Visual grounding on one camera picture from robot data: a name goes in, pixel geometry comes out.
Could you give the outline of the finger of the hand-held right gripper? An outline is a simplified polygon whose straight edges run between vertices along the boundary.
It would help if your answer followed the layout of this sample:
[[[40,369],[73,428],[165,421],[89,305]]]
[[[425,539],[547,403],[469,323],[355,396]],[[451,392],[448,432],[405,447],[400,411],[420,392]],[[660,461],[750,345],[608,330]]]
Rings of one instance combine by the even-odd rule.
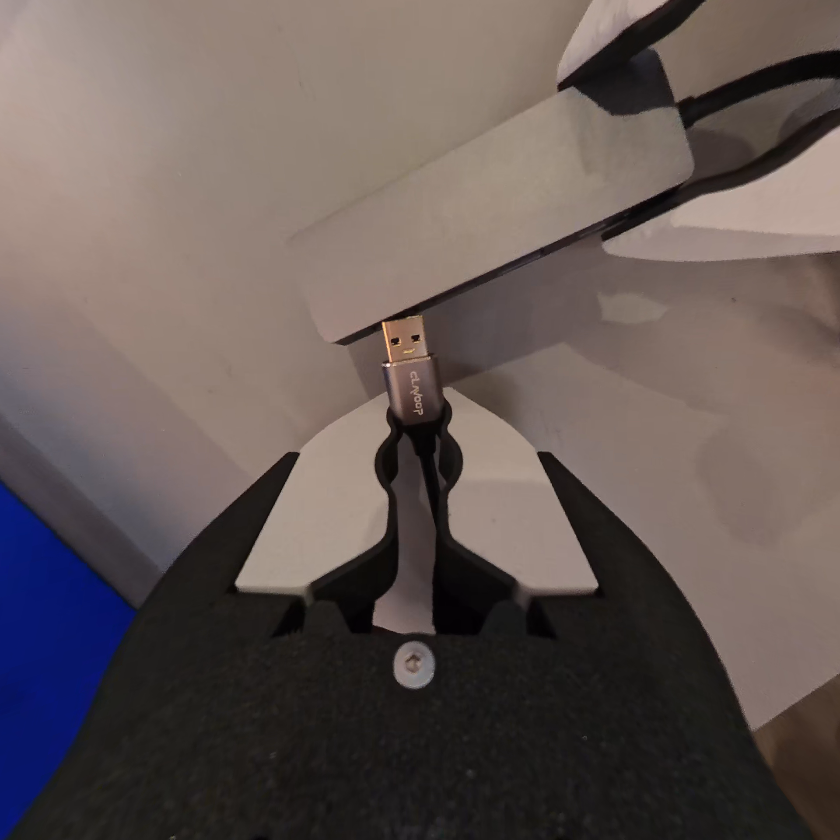
[[[563,91],[621,67],[673,33],[703,1],[592,1],[556,73]]]
[[[789,86],[688,130],[687,184],[602,235],[611,256],[726,261],[838,251],[839,86]]]

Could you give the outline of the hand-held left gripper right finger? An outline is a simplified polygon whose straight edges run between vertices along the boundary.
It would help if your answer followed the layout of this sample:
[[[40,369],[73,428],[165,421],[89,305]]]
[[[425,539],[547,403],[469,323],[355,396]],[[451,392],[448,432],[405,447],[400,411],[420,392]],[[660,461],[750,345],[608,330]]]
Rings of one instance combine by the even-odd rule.
[[[599,584],[538,451],[500,416],[444,389],[433,618],[475,635],[498,604],[590,596]]]

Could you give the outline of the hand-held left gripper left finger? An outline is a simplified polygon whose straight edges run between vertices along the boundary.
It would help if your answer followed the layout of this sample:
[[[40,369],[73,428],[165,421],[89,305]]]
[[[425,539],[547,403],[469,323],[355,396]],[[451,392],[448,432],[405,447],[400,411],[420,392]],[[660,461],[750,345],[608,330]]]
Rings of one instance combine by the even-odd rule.
[[[397,428],[386,396],[306,443],[238,573],[246,595],[330,602],[355,634],[397,576]]]

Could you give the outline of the grey usb hub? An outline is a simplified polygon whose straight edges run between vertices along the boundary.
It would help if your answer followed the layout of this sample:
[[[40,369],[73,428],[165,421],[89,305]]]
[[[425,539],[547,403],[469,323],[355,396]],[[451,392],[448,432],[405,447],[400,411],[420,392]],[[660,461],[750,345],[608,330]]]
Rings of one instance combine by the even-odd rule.
[[[602,237],[688,183],[688,130],[700,118],[837,79],[835,49],[677,102],[646,49],[295,235],[290,251],[314,325],[329,343],[352,343],[380,322]]]

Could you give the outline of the blue plastic bin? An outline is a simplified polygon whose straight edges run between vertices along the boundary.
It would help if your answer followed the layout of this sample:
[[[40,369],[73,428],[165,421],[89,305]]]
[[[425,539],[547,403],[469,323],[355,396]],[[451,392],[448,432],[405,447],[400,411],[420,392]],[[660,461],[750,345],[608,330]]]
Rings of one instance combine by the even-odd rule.
[[[134,615],[2,486],[2,838],[65,758]]]

